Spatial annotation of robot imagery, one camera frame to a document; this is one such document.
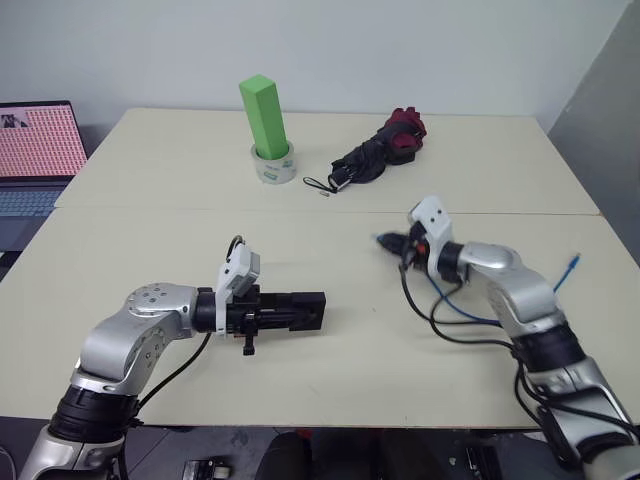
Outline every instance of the table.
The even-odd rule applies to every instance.
[[[244,112],[129,110],[56,205],[404,213],[437,194],[451,213],[598,213],[532,117],[425,115],[413,163],[331,198],[302,183],[326,180],[330,162],[386,118],[285,114],[298,175],[273,186],[255,174]]]
[[[606,221],[591,215],[453,214],[460,242],[509,245],[554,282],[572,327],[635,421],[640,271]],[[154,281],[214,285],[227,243],[242,233],[262,257],[263,291],[323,290],[319,332],[262,332],[256,355],[216,338],[143,410],[162,424],[522,427],[515,364],[494,347],[444,343],[404,300],[396,259],[371,235],[406,229],[406,214],[62,208],[0,283],[0,412],[48,418],[88,331],[134,288]],[[434,292],[412,273],[425,308]],[[488,314],[477,293],[458,303]],[[443,312],[443,318],[455,318]],[[481,334],[482,327],[474,327]],[[499,333],[489,329],[485,335]],[[195,350],[174,342],[152,387]]]

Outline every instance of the wall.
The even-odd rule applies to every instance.
[[[550,132],[551,141],[640,264],[640,1]]]
[[[0,0],[0,101],[70,99],[94,145],[126,108],[534,114],[545,129],[627,0]]]

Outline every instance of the green block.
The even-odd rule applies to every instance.
[[[240,93],[258,155],[265,160],[284,157],[289,146],[275,82],[256,75],[240,84]]]

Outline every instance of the pink screen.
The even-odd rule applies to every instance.
[[[86,161],[69,105],[0,108],[0,177],[75,175]]]

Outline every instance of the roll of tape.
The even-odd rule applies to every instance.
[[[291,142],[287,142],[287,145],[289,145],[289,151],[284,157],[278,160],[265,160],[264,158],[260,158],[256,152],[256,146],[253,145],[251,147],[251,156],[256,166],[256,173],[264,183],[279,185],[288,182],[296,176],[296,164],[293,160],[293,145]]]

